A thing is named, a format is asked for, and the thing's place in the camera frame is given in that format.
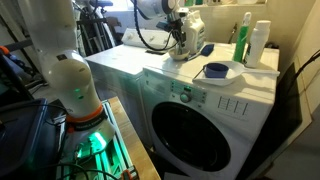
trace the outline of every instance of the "green bottle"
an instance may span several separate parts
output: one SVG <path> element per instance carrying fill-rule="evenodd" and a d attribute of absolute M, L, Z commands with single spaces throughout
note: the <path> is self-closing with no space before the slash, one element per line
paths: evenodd
<path fill-rule="evenodd" d="M 196 0 L 196 5 L 201 5 L 202 4 L 202 0 Z"/>
<path fill-rule="evenodd" d="M 185 0 L 184 6 L 193 6 L 193 0 Z"/>
<path fill-rule="evenodd" d="M 251 20 L 251 13 L 247 12 L 244 15 L 243 23 L 242 23 L 242 26 L 240 28 L 240 32 L 239 32 L 239 36 L 238 36 L 238 39 L 237 39 L 236 48 L 234 50 L 234 54 L 233 54 L 233 58 L 232 58 L 233 61 L 237 61 L 237 62 L 241 62 L 242 63 L 244 47 L 245 47 L 246 42 L 247 42 L 247 34 L 248 34 L 250 20 Z"/>

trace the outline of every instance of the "spray bottle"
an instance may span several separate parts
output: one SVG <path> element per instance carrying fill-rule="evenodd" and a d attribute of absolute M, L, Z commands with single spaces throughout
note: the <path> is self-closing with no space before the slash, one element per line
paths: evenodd
<path fill-rule="evenodd" d="M 240 28 L 239 36 L 237 39 L 236 49 L 233 54 L 233 60 L 237 62 L 242 62 L 244 47 L 247 42 L 247 33 L 249 29 L 249 24 L 251 20 L 251 13 L 247 12 L 243 17 L 243 23 Z"/>

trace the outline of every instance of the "washing machine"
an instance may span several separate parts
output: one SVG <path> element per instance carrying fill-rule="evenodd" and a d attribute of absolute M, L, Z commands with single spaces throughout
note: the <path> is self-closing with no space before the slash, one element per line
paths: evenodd
<path fill-rule="evenodd" d="M 231 59 L 229 47 L 189 62 L 143 68 L 142 94 L 155 151 L 193 179 L 233 180 L 274 103 L 276 77 L 246 74 L 228 86 L 194 82 L 203 65 Z M 261 68 L 277 69 L 266 50 Z"/>
<path fill-rule="evenodd" d="M 141 30 L 143 36 L 154 47 L 163 47 L 169 34 L 164 31 Z M 152 146 L 152 140 L 145 121 L 142 105 L 140 77 L 142 67 L 162 64 L 166 55 L 150 53 L 143 47 L 135 29 L 127 29 L 122 45 L 86 57 L 95 86 L 102 100 L 118 96 L 140 140 L 146 147 Z"/>

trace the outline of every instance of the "detergent bottle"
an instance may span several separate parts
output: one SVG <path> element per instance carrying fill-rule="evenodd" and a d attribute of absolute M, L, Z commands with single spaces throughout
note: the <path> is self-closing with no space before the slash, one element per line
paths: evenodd
<path fill-rule="evenodd" d="M 181 29 L 186 33 L 185 48 L 190 50 L 190 54 L 198 53 L 204 45 L 204 27 L 199 10 L 190 12 L 187 15 Z"/>

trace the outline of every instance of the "washer door glass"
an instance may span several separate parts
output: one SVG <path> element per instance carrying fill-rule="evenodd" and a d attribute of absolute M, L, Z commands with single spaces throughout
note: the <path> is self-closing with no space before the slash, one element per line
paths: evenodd
<path fill-rule="evenodd" d="M 195 168 L 219 171 L 230 161 L 230 148 L 222 133 L 189 107 L 170 102 L 158 104 L 152 124 L 163 145 Z"/>

